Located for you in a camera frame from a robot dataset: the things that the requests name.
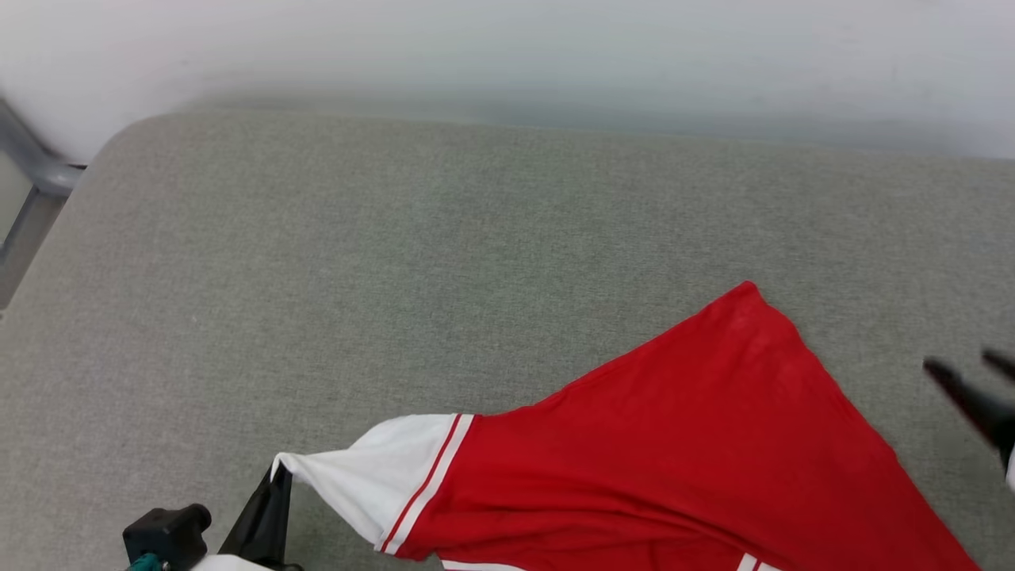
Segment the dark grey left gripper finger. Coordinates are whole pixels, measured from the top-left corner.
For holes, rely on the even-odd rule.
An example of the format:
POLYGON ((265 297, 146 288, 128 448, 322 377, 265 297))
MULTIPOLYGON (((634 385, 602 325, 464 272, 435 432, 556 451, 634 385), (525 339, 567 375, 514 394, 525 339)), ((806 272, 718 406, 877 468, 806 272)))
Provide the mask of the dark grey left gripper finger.
POLYGON ((273 503, 274 488, 271 473, 267 471, 240 512, 219 553, 243 560, 274 560, 273 503))
POLYGON ((276 469, 265 476, 256 493, 254 562, 266 568, 301 568, 286 556, 292 487, 289 470, 276 469))

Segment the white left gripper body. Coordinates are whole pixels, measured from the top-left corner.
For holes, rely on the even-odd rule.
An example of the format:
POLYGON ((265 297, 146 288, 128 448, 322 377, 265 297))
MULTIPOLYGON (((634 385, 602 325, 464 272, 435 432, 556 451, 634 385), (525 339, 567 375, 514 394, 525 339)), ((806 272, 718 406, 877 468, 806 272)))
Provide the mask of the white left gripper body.
POLYGON ((200 560, 190 571, 274 571, 235 555, 209 555, 200 560))

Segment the red and white jersey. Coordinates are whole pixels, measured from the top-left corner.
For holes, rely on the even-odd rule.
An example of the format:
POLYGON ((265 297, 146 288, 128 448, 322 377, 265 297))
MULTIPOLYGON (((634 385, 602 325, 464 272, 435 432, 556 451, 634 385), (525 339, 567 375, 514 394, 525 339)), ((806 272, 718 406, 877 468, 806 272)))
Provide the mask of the red and white jersey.
POLYGON ((979 571, 751 282, 537 404, 385 420, 282 470, 452 571, 979 571))

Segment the grey metal frame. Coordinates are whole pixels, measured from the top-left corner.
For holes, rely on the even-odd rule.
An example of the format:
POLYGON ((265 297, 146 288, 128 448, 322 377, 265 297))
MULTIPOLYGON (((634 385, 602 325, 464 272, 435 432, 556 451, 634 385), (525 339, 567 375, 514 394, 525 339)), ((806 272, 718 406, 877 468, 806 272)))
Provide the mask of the grey metal frame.
POLYGON ((44 148, 0 98, 0 312, 82 173, 44 148))

